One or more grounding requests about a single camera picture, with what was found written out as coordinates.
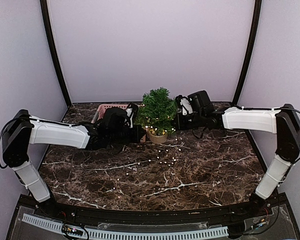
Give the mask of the small green christmas tree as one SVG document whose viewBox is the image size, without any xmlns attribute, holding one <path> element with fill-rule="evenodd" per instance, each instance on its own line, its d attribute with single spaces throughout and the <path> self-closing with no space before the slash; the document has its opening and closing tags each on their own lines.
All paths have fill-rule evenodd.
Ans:
<svg viewBox="0 0 300 240">
<path fill-rule="evenodd" d="M 172 126 L 172 120 L 177 115 L 177 103 L 169 94 L 164 87 L 145 93 L 135 123 L 155 136 L 173 134 L 175 128 Z"/>
</svg>

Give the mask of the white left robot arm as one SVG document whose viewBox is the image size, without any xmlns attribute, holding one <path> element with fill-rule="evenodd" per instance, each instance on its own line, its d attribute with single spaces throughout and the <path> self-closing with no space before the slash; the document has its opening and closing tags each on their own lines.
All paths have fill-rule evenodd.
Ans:
<svg viewBox="0 0 300 240">
<path fill-rule="evenodd" d="M 0 168 L 11 168 L 41 210 L 57 218 L 60 206 L 52 191 L 33 166 L 28 150 L 30 145 L 54 145 L 86 151 L 105 149 L 112 144 L 140 143 L 146 130 L 136 123 L 138 106 L 125 109 L 111 107 L 98 113 L 91 121 L 65 123 L 42 119 L 21 109 L 0 131 Z"/>
</svg>

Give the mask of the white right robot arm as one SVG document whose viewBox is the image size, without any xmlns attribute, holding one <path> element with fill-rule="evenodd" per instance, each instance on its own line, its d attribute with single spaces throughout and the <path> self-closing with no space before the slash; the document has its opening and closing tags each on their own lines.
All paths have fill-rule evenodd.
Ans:
<svg viewBox="0 0 300 240">
<path fill-rule="evenodd" d="M 256 217 L 265 208 L 263 200 L 287 178 L 300 161 L 300 110 L 286 103 L 278 107 L 244 107 L 230 105 L 216 108 L 205 90 L 175 98 L 177 114 L 172 121 L 177 130 L 244 130 L 269 137 L 271 160 L 253 192 L 255 197 L 245 205 L 245 213 Z"/>
</svg>

